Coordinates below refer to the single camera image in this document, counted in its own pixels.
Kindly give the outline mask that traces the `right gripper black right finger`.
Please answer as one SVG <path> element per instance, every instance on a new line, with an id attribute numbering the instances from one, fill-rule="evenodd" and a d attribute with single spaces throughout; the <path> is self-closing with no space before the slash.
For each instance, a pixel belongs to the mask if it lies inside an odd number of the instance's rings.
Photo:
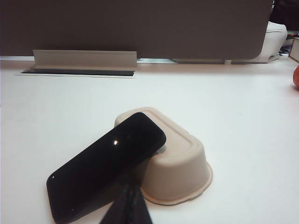
<path id="1" fill-rule="evenodd" d="M 152 220 L 138 185 L 132 184 L 131 223 L 152 224 Z"/>

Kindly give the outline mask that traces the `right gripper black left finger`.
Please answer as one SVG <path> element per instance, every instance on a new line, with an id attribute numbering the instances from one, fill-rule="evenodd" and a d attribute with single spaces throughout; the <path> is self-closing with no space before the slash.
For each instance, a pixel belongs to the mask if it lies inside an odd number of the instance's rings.
<path id="1" fill-rule="evenodd" d="M 121 192 L 113 202 L 100 224 L 129 224 L 131 210 L 131 181 L 126 179 L 121 183 Z"/>

